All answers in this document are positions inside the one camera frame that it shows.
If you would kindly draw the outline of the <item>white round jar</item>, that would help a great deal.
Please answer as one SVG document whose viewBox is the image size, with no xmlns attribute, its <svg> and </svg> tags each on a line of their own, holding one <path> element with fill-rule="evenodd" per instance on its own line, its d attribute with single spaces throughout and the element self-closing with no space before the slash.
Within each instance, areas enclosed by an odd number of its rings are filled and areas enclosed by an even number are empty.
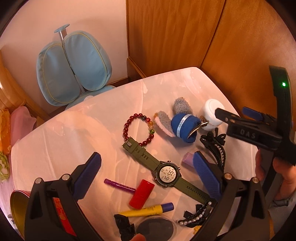
<svg viewBox="0 0 296 241">
<path fill-rule="evenodd" d="M 203 130 L 212 131 L 222 124 L 222 121 L 217 119 L 215 116 L 215 110 L 217 108 L 225 110 L 224 105 L 217 99 L 208 99 L 205 102 L 201 115 L 204 117 L 207 125 L 202 127 Z"/>
</svg>

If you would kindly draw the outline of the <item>purple small tube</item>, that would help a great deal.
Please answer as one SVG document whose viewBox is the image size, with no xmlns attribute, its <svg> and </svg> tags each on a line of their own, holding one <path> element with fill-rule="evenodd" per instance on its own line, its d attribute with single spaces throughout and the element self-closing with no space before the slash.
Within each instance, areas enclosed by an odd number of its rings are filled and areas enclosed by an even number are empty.
<svg viewBox="0 0 296 241">
<path fill-rule="evenodd" d="M 116 189 L 131 193 L 131 194 L 135 193 L 135 188 L 132 188 L 132 187 L 129 187 L 129 186 L 126 186 L 126 185 L 111 181 L 109 179 L 105 179 L 104 183 L 109 185 L 109 186 L 112 186 L 112 187 L 114 187 Z"/>
</svg>

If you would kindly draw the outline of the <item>pink lipstick tube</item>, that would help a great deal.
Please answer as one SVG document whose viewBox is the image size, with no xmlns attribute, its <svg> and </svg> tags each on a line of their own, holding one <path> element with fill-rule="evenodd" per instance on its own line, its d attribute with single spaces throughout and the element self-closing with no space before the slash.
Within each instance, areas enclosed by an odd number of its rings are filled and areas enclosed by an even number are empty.
<svg viewBox="0 0 296 241">
<path fill-rule="evenodd" d="M 182 158 L 182 164 L 186 164 L 192 168 L 194 168 L 194 165 L 193 165 L 193 154 L 192 153 L 189 153 L 187 152 L 184 157 Z"/>
</svg>

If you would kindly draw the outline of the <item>black claw hair clip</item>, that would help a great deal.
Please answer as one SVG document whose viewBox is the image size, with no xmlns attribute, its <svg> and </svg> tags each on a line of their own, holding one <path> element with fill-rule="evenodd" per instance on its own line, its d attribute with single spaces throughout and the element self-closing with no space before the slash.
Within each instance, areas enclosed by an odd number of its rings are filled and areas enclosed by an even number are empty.
<svg viewBox="0 0 296 241">
<path fill-rule="evenodd" d="M 215 157 L 216 164 L 219 169 L 224 172 L 226 163 L 226 153 L 224 150 L 226 134 L 218 134 L 219 129 L 215 128 L 214 132 L 208 132 L 201 135 L 200 141 L 206 149 L 208 149 Z"/>
</svg>

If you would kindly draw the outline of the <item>green digital wristwatch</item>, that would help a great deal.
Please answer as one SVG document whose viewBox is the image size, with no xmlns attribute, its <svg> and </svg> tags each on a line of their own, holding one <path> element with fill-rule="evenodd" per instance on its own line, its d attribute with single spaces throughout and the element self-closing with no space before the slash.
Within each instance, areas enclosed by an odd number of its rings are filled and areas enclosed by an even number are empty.
<svg viewBox="0 0 296 241">
<path fill-rule="evenodd" d="M 180 168 L 173 162 L 159 161 L 151 155 L 142 144 L 138 143 L 131 137 L 125 138 L 122 147 L 135 161 L 151 171 L 158 185 L 164 188 L 174 187 L 201 204 L 206 204 L 208 202 L 214 203 L 214 199 L 212 199 L 206 192 L 182 178 Z"/>
</svg>

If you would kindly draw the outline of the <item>black pearl bow clip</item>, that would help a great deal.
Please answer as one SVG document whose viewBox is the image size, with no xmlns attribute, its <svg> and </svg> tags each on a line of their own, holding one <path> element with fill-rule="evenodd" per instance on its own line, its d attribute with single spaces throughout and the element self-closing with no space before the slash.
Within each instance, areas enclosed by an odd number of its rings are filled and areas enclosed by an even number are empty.
<svg viewBox="0 0 296 241">
<path fill-rule="evenodd" d="M 177 221 L 177 224 L 180 226 L 186 226 L 188 228 L 194 228 L 196 226 L 201 226 L 207 220 L 209 214 L 212 210 L 213 202 L 209 201 L 205 204 L 196 204 L 196 212 L 191 213 L 185 211 L 183 218 Z"/>
</svg>

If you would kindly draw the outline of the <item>blue plush hair clip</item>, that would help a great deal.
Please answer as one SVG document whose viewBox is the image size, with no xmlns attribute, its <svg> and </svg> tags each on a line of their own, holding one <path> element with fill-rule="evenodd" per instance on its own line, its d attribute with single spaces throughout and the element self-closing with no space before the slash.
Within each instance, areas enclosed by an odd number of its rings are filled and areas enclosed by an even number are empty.
<svg viewBox="0 0 296 241">
<path fill-rule="evenodd" d="M 154 114 L 154 122 L 169 137 L 180 138 L 186 143 L 196 140 L 197 130 L 208 125 L 204 117 L 196 117 L 189 103 L 179 97 L 173 104 L 174 116 L 170 118 L 164 111 Z"/>
</svg>

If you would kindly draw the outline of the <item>red lipstick case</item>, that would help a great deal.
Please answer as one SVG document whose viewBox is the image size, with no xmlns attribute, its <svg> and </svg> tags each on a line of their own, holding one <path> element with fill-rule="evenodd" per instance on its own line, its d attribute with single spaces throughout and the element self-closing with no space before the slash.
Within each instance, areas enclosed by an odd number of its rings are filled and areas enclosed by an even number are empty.
<svg viewBox="0 0 296 241">
<path fill-rule="evenodd" d="M 134 209 L 142 209 L 154 187 L 155 185 L 151 182 L 144 179 L 141 180 L 129 202 L 129 205 Z"/>
</svg>

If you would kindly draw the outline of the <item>yellow cosmetic tube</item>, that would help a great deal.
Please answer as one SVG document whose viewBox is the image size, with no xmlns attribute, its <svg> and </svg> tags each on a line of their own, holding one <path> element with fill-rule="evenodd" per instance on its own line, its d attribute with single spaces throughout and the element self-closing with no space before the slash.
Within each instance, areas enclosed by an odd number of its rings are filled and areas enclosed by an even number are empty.
<svg viewBox="0 0 296 241">
<path fill-rule="evenodd" d="M 120 212 L 119 214 L 126 217 L 153 216 L 153 215 L 159 215 L 162 213 L 173 211 L 174 208 L 175 208 L 174 204 L 172 202 L 169 202 L 169 203 L 154 205 L 154 206 L 137 209 L 137 210 L 123 211 L 123 212 Z"/>
</svg>

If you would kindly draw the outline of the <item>black ribbon bow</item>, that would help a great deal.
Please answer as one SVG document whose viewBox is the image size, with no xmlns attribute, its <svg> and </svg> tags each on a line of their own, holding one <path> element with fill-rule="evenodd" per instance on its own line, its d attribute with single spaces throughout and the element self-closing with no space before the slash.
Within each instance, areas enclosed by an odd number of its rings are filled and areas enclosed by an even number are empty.
<svg viewBox="0 0 296 241">
<path fill-rule="evenodd" d="M 120 233 L 120 238 L 122 241 L 129 241 L 135 236 L 135 226 L 130 223 L 128 217 L 121 214 L 114 214 L 114 219 L 116 226 Z"/>
</svg>

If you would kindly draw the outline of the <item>clear round compact case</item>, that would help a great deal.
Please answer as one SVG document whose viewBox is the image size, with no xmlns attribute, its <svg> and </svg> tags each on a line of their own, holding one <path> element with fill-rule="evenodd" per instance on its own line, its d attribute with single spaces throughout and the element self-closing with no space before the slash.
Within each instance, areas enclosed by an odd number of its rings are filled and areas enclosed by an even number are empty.
<svg viewBox="0 0 296 241">
<path fill-rule="evenodd" d="M 135 227 L 135 233 L 141 234 L 145 240 L 168 241 L 176 232 L 175 224 L 166 216 L 155 215 L 142 219 Z"/>
</svg>

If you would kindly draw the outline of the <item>green cabbage plush toy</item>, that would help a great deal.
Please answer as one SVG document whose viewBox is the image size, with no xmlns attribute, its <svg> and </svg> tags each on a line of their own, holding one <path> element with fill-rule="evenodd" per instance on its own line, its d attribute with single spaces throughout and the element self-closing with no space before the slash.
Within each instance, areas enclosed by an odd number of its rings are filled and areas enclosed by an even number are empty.
<svg viewBox="0 0 296 241">
<path fill-rule="evenodd" d="M 0 180 L 1 182 L 10 177 L 10 165 L 8 158 L 3 152 L 0 152 Z"/>
</svg>

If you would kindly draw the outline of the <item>pink bed sheet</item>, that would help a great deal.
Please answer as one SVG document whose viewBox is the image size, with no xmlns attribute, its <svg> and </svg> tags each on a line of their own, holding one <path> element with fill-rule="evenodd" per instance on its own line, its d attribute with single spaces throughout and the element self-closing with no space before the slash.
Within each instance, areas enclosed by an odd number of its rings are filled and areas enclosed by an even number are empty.
<svg viewBox="0 0 296 241">
<path fill-rule="evenodd" d="M 11 146 L 28 135 L 36 123 L 25 106 L 20 106 L 11 114 Z"/>
</svg>

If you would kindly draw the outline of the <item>orange pillow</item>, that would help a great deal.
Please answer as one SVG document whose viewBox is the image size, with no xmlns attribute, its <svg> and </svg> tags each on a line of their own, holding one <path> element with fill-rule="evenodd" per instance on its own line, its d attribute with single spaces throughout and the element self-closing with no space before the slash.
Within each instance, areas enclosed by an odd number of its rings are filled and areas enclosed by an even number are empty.
<svg viewBox="0 0 296 241">
<path fill-rule="evenodd" d="M 11 152 L 11 115 L 8 109 L 1 111 L 1 152 Z"/>
</svg>

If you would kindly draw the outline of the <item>wooden bed headboard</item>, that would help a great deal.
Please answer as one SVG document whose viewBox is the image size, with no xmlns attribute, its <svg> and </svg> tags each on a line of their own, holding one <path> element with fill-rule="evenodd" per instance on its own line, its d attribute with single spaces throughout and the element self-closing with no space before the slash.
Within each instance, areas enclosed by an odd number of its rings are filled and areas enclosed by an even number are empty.
<svg viewBox="0 0 296 241">
<path fill-rule="evenodd" d="M 3 58 L 0 59 L 0 81 L 1 81 L 1 111 L 8 109 L 12 113 L 20 106 L 25 106 L 32 116 L 47 121 L 49 115 L 34 102 L 20 87 L 4 66 Z"/>
</svg>

